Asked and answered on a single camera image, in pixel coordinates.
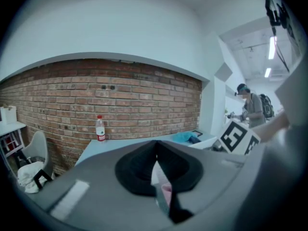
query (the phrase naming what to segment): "blue cloth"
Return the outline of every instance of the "blue cloth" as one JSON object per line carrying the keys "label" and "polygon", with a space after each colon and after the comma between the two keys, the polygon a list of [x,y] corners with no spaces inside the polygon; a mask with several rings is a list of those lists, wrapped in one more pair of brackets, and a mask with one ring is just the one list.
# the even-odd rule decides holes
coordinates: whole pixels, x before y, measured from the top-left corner
{"label": "blue cloth", "polygon": [[189,140],[189,138],[193,136],[197,138],[198,136],[193,132],[183,132],[183,133],[176,133],[172,136],[172,140],[177,143],[183,143]]}

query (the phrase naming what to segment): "white box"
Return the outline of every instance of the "white box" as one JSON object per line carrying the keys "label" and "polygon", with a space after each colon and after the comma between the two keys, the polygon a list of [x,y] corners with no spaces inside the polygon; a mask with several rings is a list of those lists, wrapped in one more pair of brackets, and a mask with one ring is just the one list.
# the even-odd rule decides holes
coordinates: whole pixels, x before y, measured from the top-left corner
{"label": "white box", "polygon": [[261,141],[248,126],[233,119],[223,128],[218,140],[228,153],[239,155],[249,154],[251,149]]}
{"label": "white box", "polygon": [[1,107],[0,110],[1,110],[1,119],[3,125],[17,121],[16,106],[10,106],[10,110],[9,108]]}

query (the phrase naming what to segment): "person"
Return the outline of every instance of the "person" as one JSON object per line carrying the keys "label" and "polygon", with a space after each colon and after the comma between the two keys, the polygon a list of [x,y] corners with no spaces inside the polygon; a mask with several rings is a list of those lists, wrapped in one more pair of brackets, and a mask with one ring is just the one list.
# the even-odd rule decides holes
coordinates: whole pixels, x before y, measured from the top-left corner
{"label": "person", "polygon": [[246,99],[245,109],[247,114],[243,113],[242,115],[236,115],[235,118],[242,120],[249,118],[249,128],[254,128],[260,126],[266,122],[263,115],[263,106],[260,97],[251,93],[250,89],[245,84],[240,84],[237,87],[237,95],[240,95],[243,99]]}

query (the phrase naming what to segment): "black chair leg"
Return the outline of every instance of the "black chair leg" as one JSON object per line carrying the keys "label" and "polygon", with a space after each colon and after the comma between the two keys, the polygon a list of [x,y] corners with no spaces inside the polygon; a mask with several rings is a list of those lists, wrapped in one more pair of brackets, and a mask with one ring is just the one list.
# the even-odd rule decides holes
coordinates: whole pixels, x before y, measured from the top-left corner
{"label": "black chair leg", "polygon": [[44,177],[47,181],[52,181],[52,178],[44,171],[44,170],[40,170],[34,177],[34,182],[36,183],[36,185],[38,186],[38,189],[42,189],[43,186],[41,185],[39,178],[40,177]]}

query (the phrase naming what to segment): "ceiling light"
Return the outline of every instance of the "ceiling light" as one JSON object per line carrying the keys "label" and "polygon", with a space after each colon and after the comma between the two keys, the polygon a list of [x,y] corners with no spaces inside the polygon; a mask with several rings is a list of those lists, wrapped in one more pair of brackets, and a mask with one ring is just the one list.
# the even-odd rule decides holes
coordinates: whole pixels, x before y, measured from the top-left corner
{"label": "ceiling light", "polygon": [[270,37],[270,39],[269,39],[269,60],[271,60],[271,59],[273,59],[274,58],[274,56],[275,56],[275,50],[276,50],[276,47],[275,47],[275,45],[276,45],[276,43],[277,43],[277,37],[275,36],[275,37]]}
{"label": "ceiling light", "polygon": [[265,78],[268,78],[270,76],[270,71],[271,71],[270,67],[266,69],[266,72],[265,72],[265,75],[264,75]]}

